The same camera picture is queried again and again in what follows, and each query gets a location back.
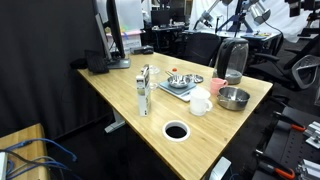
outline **power strip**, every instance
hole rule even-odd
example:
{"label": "power strip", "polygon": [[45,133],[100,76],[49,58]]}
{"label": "power strip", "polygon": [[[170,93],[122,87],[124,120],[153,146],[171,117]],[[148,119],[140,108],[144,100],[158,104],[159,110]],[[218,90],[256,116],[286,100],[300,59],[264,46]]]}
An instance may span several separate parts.
{"label": "power strip", "polygon": [[216,166],[212,169],[209,180],[221,180],[230,165],[231,162],[222,156]]}
{"label": "power strip", "polygon": [[7,153],[0,152],[0,180],[6,180]]}

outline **wooden table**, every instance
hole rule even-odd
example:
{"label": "wooden table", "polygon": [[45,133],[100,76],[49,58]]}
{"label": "wooden table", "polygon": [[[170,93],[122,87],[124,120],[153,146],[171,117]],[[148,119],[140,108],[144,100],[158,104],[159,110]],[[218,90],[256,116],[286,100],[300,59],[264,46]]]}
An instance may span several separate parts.
{"label": "wooden table", "polygon": [[[207,90],[213,68],[157,53],[130,55],[130,59],[129,69],[110,70],[107,74],[92,74],[88,70],[79,72],[181,179],[195,180],[205,175],[272,87],[271,83],[243,77],[237,87],[251,95],[243,111],[224,109],[217,104],[215,97],[210,97],[214,107],[201,117],[189,112],[189,103],[157,89],[151,94],[150,115],[141,117],[135,77],[145,64],[161,69],[161,81],[168,78],[165,71],[173,67],[181,74],[199,74],[204,77],[204,82],[198,86]],[[170,120],[186,123],[191,130],[190,137],[180,143],[167,140],[162,134],[162,127]]]}
{"label": "wooden table", "polygon": [[[44,137],[43,127],[40,124],[36,124],[0,138],[0,149],[7,148],[11,145],[14,145],[24,140],[33,139],[33,138],[43,138],[43,137]],[[42,141],[32,142],[31,144],[25,147],[15,149],[13,152],[19,154],[20,156],[28,160],[32,160],[40,156],[45,156],[47,154],[45,143]],[[8,159],[13,161],[15,167],[19,167],[22,164],[24,164],[24,162],[13,157],[12,155],[9,155]],[[37,168],[33,168],[32,170],[17,176],[14,179],[15,180],[19,180],[19,179],[46,180],[46,179],[49,179],[49,174],[45,167],[39,166]]]}

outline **table leg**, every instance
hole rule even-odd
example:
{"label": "table leg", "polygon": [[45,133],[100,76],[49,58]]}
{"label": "table leg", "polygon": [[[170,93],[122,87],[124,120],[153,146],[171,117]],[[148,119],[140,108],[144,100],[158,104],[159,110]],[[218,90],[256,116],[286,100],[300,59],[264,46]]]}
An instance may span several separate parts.
{"label": "table leg", "polygon": [[106,133],[111,133],[126,124],[126,122],[122,119],[122,117],[116,110],[112,108],[112,111],[113,111],[113,116],[116,122],[110,124],[104,129]]}

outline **light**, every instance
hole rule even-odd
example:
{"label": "light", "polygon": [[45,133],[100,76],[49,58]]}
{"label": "light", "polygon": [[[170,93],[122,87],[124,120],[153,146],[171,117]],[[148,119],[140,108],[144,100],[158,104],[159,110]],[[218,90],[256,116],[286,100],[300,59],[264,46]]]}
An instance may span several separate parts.
{"label": "light", "polygon": [[260,2],[252,4],[249,11],[251,12],[254,21],[259,25],[267,21],[271,14],[270,9],[265,9]]}

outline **gray floor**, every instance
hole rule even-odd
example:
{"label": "gray floor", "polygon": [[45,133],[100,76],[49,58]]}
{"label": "gray floor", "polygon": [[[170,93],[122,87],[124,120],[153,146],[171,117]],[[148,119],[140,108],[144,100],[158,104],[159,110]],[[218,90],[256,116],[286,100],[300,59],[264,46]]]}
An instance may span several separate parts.
{"label": "gray floor", "polygon": [[[305,42],[296,44],[285,42],[284,48],[301,49]],[[292,57],[291,53],[281,50],[281,61]],[[301,92],[289,91],[280,85],[274,86],[274,94],[289,97],[290,104],[302,111],[320,116],[320,107],[314,106],[316,86]],[[252,166],[255,159],[252,151],[259,142],[261,130],[269,124],[271,113],[281,107],[266,102],[250,116],[229,146],[222,154],[232,162],[231,169],[224,179],[242,172],[244,166]],[[78,132],[57,140],[61,145],[78,156],[78,162],[71,162],[67,154],[53,146],[48,146],[48,153],[57,161],[67,165],[82,179],[178,179],[159,157],[128,127],[125,126],[112,134],[104,134],[104,128],[110,123],[107,117],[93,123]],[[66,179],[72,179],[71,173]]]}

